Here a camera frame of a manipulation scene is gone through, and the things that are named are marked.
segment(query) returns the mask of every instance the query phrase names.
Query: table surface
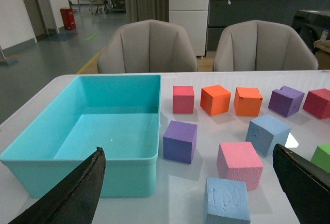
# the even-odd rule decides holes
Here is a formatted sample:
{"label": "table surface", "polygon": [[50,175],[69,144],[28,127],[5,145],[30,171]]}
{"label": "table surface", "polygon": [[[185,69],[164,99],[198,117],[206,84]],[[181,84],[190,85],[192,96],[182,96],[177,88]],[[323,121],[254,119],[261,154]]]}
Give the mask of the table surface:
{"label": "table surface", "polygon": [[[306,111],[284,118],[268,109],[274,89],[288,86],[305,93],[330,89],[329,71],[280,72],[207,72],[163,73],[161,89],[161,126],[157,185],[148,198],[101,198],[93,223],[202,223],[203,196],[207,177],[218,177],[216,160],[220,142],[245,141],[250,120],[238,117],[233,107],[236,87],[257,87],[263,95],[260,116],[271,114],[291,126],[299,142],[294,152],[310,160],[317,145],[329,143],[330,118],[318,120]],[[15,114],[0,125],[2,152],[31,121],[77,75],[54,79]],[[210,117],[200,108],[201,88],[222,85],[232,93],[229,112]],[[172,88],[194,86],[194,113],[172,114]],[[197,146],[191,165],[168,161],[162,157],[162,136],[171,120],[198,125]],[[259,187],[248,192],[251,223],[299,223],[272,167],[272,157],[262,157],[264,165]],[[0,223],[8,223],[36,199],[31,198],[14,175],[0,163]]]}

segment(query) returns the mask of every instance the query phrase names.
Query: red foam cube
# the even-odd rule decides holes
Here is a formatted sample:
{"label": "red foam cube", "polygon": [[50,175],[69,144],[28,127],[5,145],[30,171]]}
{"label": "red foam cube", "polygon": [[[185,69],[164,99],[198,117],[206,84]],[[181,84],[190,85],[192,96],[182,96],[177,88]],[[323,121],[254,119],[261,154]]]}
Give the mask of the red foam cube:
{"label": "red foam cube", "polygon": [[330,90],[309,91],[303,109],[319,119],[330,117]]}
{"label": "red foam cube", "polygon": [[173,113],[194,113],[195,93],[192,86],[173,86]]}
{"label": "red foam cube", "polygon": [[263,164],[251,142],[223,142],[219,145],[217,168],[220,178],[246,182],[248,190],[255,190]]}

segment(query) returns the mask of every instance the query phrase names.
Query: doorway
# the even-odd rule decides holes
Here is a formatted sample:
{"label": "doorway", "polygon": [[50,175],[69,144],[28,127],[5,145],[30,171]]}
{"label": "doorway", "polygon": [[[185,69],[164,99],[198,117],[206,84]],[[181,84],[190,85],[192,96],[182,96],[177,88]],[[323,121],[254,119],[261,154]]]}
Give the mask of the doorway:
{"label": "doorway", "polygon": [[38,0],[23,0],[37,41],[47,38],[47,29]]}

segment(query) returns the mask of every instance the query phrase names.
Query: red bin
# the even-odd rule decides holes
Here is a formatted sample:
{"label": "red bin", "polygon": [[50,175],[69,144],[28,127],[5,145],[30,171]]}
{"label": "red bin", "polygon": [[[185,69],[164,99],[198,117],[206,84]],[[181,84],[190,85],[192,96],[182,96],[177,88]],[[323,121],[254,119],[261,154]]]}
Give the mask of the red bin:
{"label": "red bin", "polygon": [[64,29],[75,29],[76,22],[74,21],[72,8],[61,8]]}

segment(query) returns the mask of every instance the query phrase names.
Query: orange foam cube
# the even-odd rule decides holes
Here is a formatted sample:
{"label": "orange foam cube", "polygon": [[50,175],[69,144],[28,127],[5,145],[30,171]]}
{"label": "orange foam cube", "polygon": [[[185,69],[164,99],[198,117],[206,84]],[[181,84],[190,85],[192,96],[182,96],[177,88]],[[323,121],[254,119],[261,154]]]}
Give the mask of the orange foam cube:
{"label": "orange foam cube", "polygon": [[234,108],[237,116],[259,116],[263,97],[258,88],[237,87]]}
{"label": "orange foam cube", "polygon": [[225,113],[229,110],[231,92],[220,85],[202,88],[201,108],[210,116]]}

